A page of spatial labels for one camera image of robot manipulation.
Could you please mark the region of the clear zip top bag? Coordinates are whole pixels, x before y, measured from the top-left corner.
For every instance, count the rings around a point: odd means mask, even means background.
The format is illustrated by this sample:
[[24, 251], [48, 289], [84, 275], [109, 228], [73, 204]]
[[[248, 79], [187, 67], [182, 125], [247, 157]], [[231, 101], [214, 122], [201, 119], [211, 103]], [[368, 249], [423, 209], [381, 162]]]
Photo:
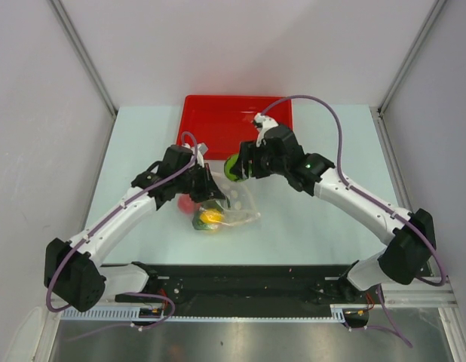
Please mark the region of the clear zip top bag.
[[[228, 180], [223, 173], [212, 172], [213, 179], [218, 187], [225, 194], [225, 200], [209, 200], [196, 203], [196, 210], [193, 214], [186, 215], [190, 220], [194, 230], [202, 232], [217, 232], [220, 229], [237, 227], [250, 222], [255, 222], [260, 218], [253, 196], [245, 183], [234, 183]], [[218, 210], [223, 214], [222, 223], [205, 224], [200, 221], [201, 211], [207, 209]]]

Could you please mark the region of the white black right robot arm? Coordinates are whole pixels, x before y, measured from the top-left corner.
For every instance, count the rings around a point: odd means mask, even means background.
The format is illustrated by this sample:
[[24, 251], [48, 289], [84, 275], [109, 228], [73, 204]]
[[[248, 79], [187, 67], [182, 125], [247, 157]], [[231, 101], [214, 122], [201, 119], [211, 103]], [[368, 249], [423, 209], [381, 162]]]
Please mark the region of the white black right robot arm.
[[242, 142], [240, 151], [224, 163], [232, 181], [283, 176], [297, 192], [326, 201], [368, 228], [384, 245], [382, 252], [354, 262], [339, 278], [337, 288], [347, 302], [358, 302], [377, 284], [408, 285], [419, 278], [436, 249], [434, 221], [423, 209], [392, 207], [341, 177], [329, 159], [306, 153], [285, 125], [261, 131], [255, 141]]

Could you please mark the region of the green fake ball fruit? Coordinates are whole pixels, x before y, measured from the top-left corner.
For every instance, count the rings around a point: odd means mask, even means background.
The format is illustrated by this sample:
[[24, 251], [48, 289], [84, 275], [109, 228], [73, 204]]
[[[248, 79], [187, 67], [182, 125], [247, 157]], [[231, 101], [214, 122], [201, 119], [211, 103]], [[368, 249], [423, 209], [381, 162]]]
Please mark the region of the green fake ball fruit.
[[241, 162], [238, 160], [238, 158], [238, 153], [230, 155], [225, 160], [223, 165], [223, 172], [225, 177], [234, 183], [242, 182], [245, 180], [245, 176], [241, 168]]

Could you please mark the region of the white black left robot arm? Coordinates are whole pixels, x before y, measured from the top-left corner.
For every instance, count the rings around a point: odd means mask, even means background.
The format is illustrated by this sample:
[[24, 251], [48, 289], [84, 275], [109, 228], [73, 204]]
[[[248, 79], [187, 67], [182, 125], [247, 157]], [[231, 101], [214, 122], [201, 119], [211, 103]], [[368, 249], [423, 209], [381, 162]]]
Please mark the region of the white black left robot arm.
[[120, 201], [102, 219], [68, 241], [53, 239], [46, 248], [44, 285], [46, 306], [58, 296], [68, 307], [87, 311], [102, 298], [133, 293], [148, 302], [157, 296], [158, 282], [146, 266], [132, 262], [104, 267], [105, 258], [143, 219], [177, 195], [201, 203], [223, 200], [204, 161], [207, 146], [169, 146], [160, 161], [139, 173]]

